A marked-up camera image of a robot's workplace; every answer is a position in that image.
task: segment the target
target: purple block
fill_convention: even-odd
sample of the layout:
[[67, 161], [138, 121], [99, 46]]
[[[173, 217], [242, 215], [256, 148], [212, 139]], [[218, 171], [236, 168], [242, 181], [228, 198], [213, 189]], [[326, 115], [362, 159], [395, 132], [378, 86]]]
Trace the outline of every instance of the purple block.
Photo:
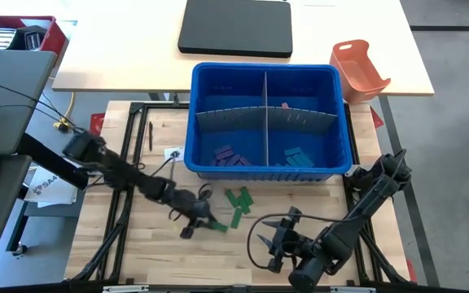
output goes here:
[[228, 151], [228, 150], [230, 150], [230, 149], [231, 149], [231, 146], [230, 146], [230, 145], [217, 148], [217, 149], [215, 150], [215, 155], [220, 155], [220, 154], [223, 153], [224, 151]]
[[232, 156], [233, 154], [233, 150], [224, 151], [223, 153], [217, 155], [217, 160], [225, 159], [227, 157]]
[[240, 160], [240, 155], [233, 155], [231, 160], [227, 161], [226, 166], [233, 166], [238, 160]]
[[244, 166], [252, 166], [251, 163], [249, 163], [249, 161], [247, 159], [245, 159], [245, 157], [240, 157], [240, 162], [244, 165]]

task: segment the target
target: white table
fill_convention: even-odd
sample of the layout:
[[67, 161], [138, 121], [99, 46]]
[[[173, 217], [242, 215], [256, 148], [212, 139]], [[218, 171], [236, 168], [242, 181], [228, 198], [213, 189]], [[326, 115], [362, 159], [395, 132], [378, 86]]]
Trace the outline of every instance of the white table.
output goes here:
[[103, 2], [81, 13], [52, 86], [58, 91], [188, 92], [201, 62], [329, 63], [334, 44], [370, 43], [388, 95], [433, 95], [398, 0], [295, 0], [290, 59], [188, 55], [178, 50], [185, 0]]

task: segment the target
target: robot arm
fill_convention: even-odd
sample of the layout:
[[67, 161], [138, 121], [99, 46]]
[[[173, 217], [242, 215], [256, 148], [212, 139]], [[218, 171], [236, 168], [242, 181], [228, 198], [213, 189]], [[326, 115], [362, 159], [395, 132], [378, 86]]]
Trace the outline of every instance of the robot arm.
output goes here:
[[177, 190], [175, 181], [144, 174], [136, 166], [122, 160], [117, 153], [108, 150], [106, 142], [99, 136], [87, 131], [75, 133], [63, 153], [80, 164], [83, 171], [100, 171], [106, 185], [118, 190], [136, 186], [146, 199], [168, 205], [188, 217], [190, 223], [182, 231], [182, 238], [191, 238], [194, 228], [205, 226], [211, 229], [212, 221], [216, 221], [205, 200], [208, 195], [197, 199], [191, 191]]
[[[302, 217], [296, 208], [291, 208], [289, 219], [263, 222], [276, 228], [272, 241], [258, 235], [269, 248], [269, 254], [273, 255], [267, 269], [279, 273], [283, 257], [292, 258], [293, 270], [289, 274], [289, 282], [302, 293], [312, 292], [323, 273], [336, 274], [352, 255], [365, 223], [387, 198], [402, 190], [410, 180], [411, 169], [403, 161], [404, 154], [383, 155], [370, 171], [358, 168], [349, 180], [355, 189], [361, 190], [361, 199], [342, 221], [326, 227], [315, 239], [294, 230]], [[384, 256], [379, 257], [383, 257], [380, 263], [388, 271], [389, 277], [405, 281], [392, 271], [391, 266], [388, 267]], [[301, 258], [298, 265], [296, 258]]]

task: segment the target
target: red bin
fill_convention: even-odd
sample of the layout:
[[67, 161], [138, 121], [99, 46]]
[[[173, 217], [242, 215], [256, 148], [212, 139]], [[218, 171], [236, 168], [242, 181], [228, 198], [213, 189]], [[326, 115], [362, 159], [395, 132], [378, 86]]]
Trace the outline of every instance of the red bin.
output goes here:
[[54, 16], [0, 16], [0, 28], [23, 28], [34, 25], [34, 20], [37, 20], [35, 23], [43, 23], [45, 20], [50, 22], [39, 50], [52, 51], [59, 56], [66, 37]]
[[353, 40], [336, 44], [332, 50], [331, 65], [340, 72], [343, 98], [348, 103], [372, 99], [390, 85], [383, 79], [368, 57], [367, 41]]

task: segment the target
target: orange plastic basket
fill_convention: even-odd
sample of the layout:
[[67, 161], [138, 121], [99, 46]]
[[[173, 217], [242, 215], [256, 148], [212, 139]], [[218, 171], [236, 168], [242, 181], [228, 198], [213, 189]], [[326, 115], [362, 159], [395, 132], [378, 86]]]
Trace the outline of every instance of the orange plastic basket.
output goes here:
[[372, 99], [390, 84], [383, 80], [368, 58], [367, 41], [353, 40], [336, 44], [332, 49], [331, 65], [340, 72], [343, 98], [348, 103]]

